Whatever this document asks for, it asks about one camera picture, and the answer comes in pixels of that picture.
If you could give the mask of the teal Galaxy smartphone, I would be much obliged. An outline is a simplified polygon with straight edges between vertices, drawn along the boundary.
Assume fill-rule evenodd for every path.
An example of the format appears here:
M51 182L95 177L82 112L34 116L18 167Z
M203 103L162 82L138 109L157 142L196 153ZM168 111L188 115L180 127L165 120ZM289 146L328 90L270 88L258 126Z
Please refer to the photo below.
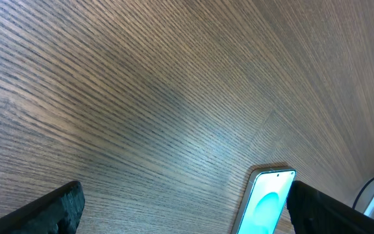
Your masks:
M231 233L273 234L296 175L289 166L252 171Z

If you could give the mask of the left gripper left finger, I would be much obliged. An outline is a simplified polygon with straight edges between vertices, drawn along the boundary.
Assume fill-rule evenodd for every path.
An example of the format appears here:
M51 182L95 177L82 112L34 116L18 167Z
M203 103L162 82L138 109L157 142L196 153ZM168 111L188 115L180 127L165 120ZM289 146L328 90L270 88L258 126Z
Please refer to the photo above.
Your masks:
M79 181L60 188L0 218L0 233L75 234L85 198Z

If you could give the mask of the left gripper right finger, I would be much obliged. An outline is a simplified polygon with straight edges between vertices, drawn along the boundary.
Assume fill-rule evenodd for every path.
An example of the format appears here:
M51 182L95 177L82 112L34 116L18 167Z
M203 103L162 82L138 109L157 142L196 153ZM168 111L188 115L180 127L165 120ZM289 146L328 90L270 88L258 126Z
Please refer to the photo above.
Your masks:
M374 234L374 219L302 181L292 183L286 205L296 234Z

